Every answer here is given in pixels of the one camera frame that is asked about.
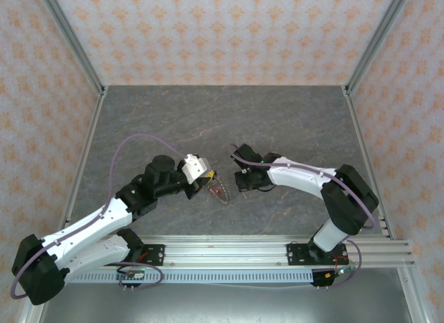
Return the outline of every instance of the metal base plate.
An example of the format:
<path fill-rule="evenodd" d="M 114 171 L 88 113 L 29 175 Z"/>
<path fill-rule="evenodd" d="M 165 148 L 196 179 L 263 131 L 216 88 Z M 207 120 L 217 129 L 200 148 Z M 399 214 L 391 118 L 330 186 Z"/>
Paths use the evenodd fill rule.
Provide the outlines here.
<path fill-rule="evenodd" d="M 326 255 L 320 262 L 316 262 L 308 252 L 308 245 L 306 243 L 290 243 L 287 245 L 287 258 L 289 265 L 347 265 L 349 263 L 347 247 L 344 244 L 337 245 Z"/>

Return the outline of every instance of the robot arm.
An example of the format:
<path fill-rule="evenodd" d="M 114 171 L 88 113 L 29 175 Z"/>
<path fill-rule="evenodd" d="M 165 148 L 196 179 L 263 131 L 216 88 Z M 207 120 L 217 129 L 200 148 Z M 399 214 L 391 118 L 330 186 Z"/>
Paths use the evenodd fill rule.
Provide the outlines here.
<path fill-rule="evenodd" d="M 106 211 L 103 206 L 40 240 L 34 234 L 25 238 L 12 266 L 15 276 L 35 253 L 49 247 L 19 279 L 31 302 L 38 305 L 50 300 L 66 283 L 94 268 L 123 260 L 136 261 L 144 244 L 132 230 L 121 228 L 154 210 L 159 197 L 184 191 L 188 199 L 192 199 L 210 180 L 205 176 L 211 169 L 208 161 L 197 155 L 187 155 L 177 170 L 174 168 L 172 158 L 158 155 L 146 166 L 144 174 L 136 176 L 116 193 Z M 100 218 L 88 227 L 98 216 Z M 121 230 L 116 235 L 97 242 L 118 229 Z M 72 233 L 75 234 L 59 242 L 58 239 Z"/>
<path fill-rule="evenodd" d="M 313 235 L 307 245 L 310 256 L 318 263 L 349 235 L 358 234 L 368 219 L 357 202 L 344 193 L 335 181 L 325 176 L 326 174 L 336 177 L 350 187 L 369 212 L 374 212 L 379 204 L 362 177 L 349 165 L 342 165 L 339 169 L 316 168 L 296 163 L 276 153 L 268 153 L 262 158 L 246 144 L 237 148 L 234 155 L 247 162 L 270 165 L 251 166 L 232 156 L 242 169 L 234 174 L 239 191 L 284 185 L 308 192 L 324 201 L 330 219 Z M 292 164 L 306 169 L 291 167 Z M 307 169 L 316 170 L 318 174 Z"/>

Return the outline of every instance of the orange patterned wall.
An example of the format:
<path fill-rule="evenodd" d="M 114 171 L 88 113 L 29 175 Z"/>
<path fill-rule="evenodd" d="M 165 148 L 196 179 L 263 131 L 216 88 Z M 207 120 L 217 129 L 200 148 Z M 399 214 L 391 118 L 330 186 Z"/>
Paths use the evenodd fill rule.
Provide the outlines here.
<path fill-rule="evenodd" d="M 105 85 L 343 85 L 391 0 L 59 0 Z"/>
<path fill-rule="evenodd" d="M 442 319 L 444 0 L 409 0 L 398 19 L 353 102 L 395 233 L 413 239 Z"/>
<path fill-rule="evenodd" d="M 0 0 L 0 313 L 19 242 L 54 232 L 97 98 L 40 0 Z"/>

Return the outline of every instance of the gray table surface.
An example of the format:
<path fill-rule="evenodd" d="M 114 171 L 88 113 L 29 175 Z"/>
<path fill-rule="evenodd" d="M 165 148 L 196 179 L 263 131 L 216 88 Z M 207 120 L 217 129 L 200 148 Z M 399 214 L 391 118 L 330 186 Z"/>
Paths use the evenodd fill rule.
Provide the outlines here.
<path fill-rule="evenodd" d="M 307 193 L 276 187 L 269 193 L 239 193 L 237 165 L 228 145 L 247 143 L 258 153 L 277 152 L 312 166 L 354 166 L 367 180 L 346 101 L 340 87 L 111 86 L 103 102 L 72 213 L 77 221 L 98 209 L 108 192 L 116 147 L 138 132 L 156 134 L 184 154 L 198 153 L 217 170 L 231 192 L 222 205 L 207 191 L 188 201 L 184 193 L 162 197 L 157 209 L 131 225 L 145 235 L 312 235 L 327 219 L 323 202 Z M 114 191 L 143 173 L 156 155 L 173 155 L 141 138 L 122 150 Z M 377 229 L 363 231 L 380 233 Z"/>

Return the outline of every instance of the white cable tray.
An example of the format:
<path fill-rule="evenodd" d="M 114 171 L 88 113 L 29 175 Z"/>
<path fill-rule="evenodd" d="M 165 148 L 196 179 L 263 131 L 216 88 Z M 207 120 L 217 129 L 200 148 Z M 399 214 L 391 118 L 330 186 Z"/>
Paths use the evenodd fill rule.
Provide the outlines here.
<path fill-rule="evenodd" d="M 135 269 L 144 272 L 140 278 L 128 278 L 123 281 L 153 283 L 159 279 L 159 273 L 152 270 Z M 313 274 L 310 269 L 288 270 L 164 270 L 162 283 L 311 283 Z M 82 274 L 71 283 L 116 283 L 120 274 L 104 269 Z"/>

